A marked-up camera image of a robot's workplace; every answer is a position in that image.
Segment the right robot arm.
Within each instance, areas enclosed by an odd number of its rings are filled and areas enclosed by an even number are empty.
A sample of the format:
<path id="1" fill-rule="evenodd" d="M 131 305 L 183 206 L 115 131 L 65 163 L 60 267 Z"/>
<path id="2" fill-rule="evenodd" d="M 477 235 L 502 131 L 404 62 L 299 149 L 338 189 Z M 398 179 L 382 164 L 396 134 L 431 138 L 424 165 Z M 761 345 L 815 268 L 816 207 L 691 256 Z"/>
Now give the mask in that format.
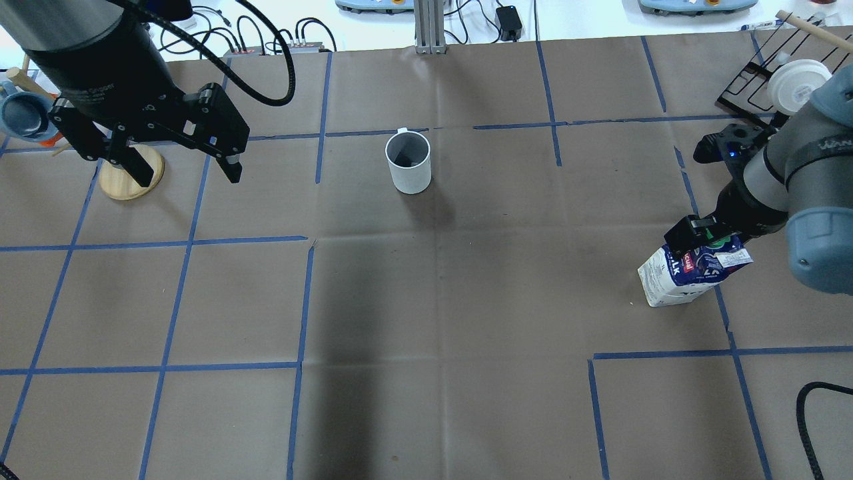
<path id="1" fill-rule="evenodd" d="M 851 66 L 838 70 L 779 127 L 731 123 L 692 157 L 731 176 L 707 216 L 687 215 L 667 234 L 677 257 L 731 236 L 747 242 L 785 230 L 788 264 L 815 291 L 852 291 Z"/>

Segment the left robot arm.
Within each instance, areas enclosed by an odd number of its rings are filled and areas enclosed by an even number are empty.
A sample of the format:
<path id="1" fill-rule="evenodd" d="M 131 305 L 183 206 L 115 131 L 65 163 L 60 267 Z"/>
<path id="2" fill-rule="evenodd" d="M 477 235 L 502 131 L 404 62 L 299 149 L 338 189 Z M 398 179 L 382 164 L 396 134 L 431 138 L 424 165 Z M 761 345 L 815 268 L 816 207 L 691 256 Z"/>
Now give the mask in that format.
<path id="1" fill-rule="evenodd" d="M 147 187 L 153 168 L 131 144 L 171 141 L 210 155 L 238 183 L 247 122 L 222 85 L 186 93 L 175 84 L 137 6 L 3 1 L 2 27 L 60 90 L 48 118 L 85 160 Z"/>

